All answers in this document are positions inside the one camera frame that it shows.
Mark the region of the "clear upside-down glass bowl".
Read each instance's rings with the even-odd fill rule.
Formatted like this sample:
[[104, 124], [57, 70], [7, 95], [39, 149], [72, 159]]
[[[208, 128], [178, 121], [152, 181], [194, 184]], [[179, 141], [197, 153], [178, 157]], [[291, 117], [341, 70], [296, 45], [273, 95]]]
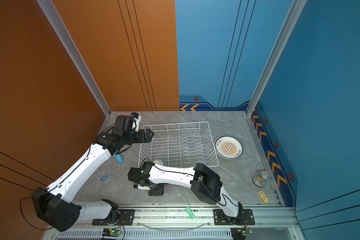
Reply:
[[164, 166], [164, 162], [163, 162], [162, 160], [153, 160], [152, 162], [153, 162], [154, 164]]

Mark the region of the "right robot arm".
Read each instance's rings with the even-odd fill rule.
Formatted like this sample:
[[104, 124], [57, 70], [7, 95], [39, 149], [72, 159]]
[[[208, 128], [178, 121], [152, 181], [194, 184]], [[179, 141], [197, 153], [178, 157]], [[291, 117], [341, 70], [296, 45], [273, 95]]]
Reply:
[[135, 188], [148, 189], [150, 196], [162, 196], [165, 185], [188, 188], [200, 201], [217, 205], [230, 224], [245, 224], [242, 204], [230, 198], [220, 176], [204, 164], [198, 163], [193, 168], [172, 168], [144, 162], [139, 168], [130, 169], [128, 179], [134, 182]]

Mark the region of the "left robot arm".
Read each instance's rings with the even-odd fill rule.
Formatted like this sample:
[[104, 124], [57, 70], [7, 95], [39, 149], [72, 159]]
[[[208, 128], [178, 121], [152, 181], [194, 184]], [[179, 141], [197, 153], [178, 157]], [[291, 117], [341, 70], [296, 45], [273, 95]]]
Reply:
[[133, 144], [149, 143], [151, 129], [140, 129], [138, 113], [117, 116], [114, 124], [91, 140], [88, 150], [60, 178], [47, 188], [37, 188], [31, 195], [36, 215], [60, 232], [75, 223], [100, 220], [113, 225], [119, 220], [118, 204], [102, 199], [76, 202], [75, 196], [90, 176], [110, 157], [128, 150]]

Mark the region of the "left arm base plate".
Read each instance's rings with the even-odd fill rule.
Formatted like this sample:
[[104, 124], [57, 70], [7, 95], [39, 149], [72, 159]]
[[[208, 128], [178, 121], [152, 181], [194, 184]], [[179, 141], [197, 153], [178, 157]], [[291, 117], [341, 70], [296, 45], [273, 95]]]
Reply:
[[131, 226], [135, 217], [135, 210], [121, 209], [118, 210], [118, 215], [115, 220], [95, 219], [92, 221], [92, 226]]

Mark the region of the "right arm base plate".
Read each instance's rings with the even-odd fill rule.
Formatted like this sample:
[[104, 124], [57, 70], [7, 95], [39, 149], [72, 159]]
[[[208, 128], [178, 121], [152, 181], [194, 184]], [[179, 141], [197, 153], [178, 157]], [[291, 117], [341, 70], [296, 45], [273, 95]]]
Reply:
[[214, 209], [214, 224], [216, 226], [237, 225], [237, 226], [254, 226], [255, 219], [252, 210], [241, 209], [237, 218], [227, 217], [223, 210]]

